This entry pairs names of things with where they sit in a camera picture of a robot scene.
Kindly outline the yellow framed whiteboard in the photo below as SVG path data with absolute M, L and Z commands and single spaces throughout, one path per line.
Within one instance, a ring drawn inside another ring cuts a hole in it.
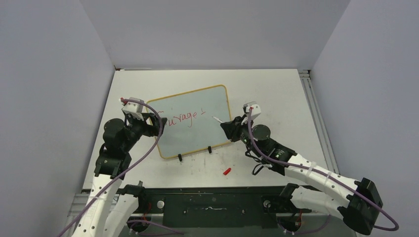
M 228 144 L 220 120 L 231 121 L 227 88 L 214 85 L 147 102 L 168 119 L 158 142 L 161 158 L 170 159 Z

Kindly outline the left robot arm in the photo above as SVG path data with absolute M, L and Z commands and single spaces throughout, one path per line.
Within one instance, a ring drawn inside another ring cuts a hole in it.
M 104 125 L 99 156 L 87 203 L 75 218 L 74 237 L 117 237 L 133 212 L 146 209 L 144 187 L 126 185 L 122 200 L 112 206 L 126 173 L 131 170 L 129 154 L 142 136 L 160 137 L 167 118 L 154 113 L 126 113 L 124 119 L 113 118 Z

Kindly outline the red marker cap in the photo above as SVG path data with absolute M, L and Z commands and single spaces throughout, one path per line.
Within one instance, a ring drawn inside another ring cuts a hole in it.
M 228 175 L 230 172 L 231 172 L 231 168 L 228 168 L 223 172 L 223 175 Z

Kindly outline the red capped whiteboard marker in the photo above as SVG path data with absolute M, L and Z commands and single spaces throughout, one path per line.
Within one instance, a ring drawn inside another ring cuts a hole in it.
M 222 120 L 220 120 L 219 118 L 217 118 L 217 117 L 212 117 L 213 119 L 215 119 L 217 122 L 219 122 L 219 123 L 224 123 Z

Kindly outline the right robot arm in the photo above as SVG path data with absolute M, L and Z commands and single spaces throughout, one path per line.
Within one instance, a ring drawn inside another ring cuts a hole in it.
M 283 210 L 309 209 L 327 213 L 362 235 L 370 235 L 377 228 L 383 203 L 372 180 L 356 180 L 326 170 L 270 138 L 270 129 L 263 124 L 253 126 L 247 115 L 222 122 L 220 127 L 228 140 L 242 142 L 246 147 L 245 156 L 258 165 L 313 187 L 310 190 L 287 184 L 279 198 Z

